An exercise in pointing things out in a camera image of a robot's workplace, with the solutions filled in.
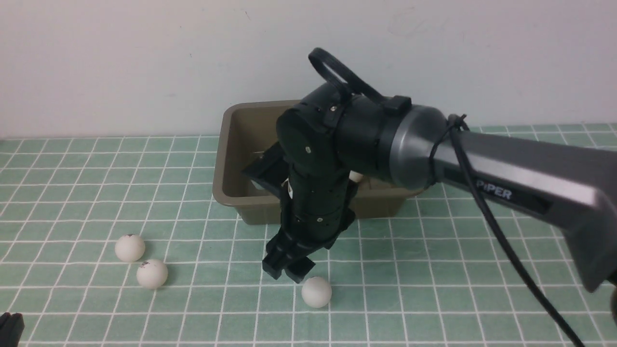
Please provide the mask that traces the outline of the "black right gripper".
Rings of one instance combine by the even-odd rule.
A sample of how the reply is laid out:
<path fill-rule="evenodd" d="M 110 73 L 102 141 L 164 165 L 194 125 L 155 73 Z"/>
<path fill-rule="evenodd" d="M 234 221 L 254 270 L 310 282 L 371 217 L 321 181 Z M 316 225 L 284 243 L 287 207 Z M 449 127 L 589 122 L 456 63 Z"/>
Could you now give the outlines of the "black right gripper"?
<path fill-rule="evenodd" d="M 291 164 L 283 187 L 281 228 L 268 243 L 264 272 L 278 280 L 285 270 L 293 282 L 302 283 L 315 267 L 304 257 L 333 243 L 341 233 L 352 185 L 348 169 L 309 173 Z"/>

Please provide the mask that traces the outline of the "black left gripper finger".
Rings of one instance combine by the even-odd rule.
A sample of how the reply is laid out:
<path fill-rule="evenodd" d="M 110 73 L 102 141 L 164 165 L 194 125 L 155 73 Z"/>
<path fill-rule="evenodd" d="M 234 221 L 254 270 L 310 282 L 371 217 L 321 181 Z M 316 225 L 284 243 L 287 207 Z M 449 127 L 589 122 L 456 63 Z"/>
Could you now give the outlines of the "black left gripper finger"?
<path fill-rule="evenodd" d="M 0 317 L 0 346 L 17 347 L 24 331 L 24 316 L 5 312 Z"/>

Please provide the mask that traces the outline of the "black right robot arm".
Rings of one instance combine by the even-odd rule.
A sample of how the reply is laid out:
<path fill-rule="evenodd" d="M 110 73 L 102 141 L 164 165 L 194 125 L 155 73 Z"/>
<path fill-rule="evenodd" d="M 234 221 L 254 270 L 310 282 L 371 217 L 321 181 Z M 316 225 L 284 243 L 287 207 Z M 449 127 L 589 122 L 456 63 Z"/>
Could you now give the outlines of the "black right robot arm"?
<path fill-rule="evenodd" d="M 300 282 L 308 256 L 330 248 L 354 219 L 349 172 L 416 191 L 436 183 L 469 190 L 559 228 L 583 286 L 616 283 L 614 151 L 460 131 L 409 97 L 384 103 L 327 83 L 276 121 L 289 164 L 281 187 L 281 228 L 267 244 L 264 270 Z"/>

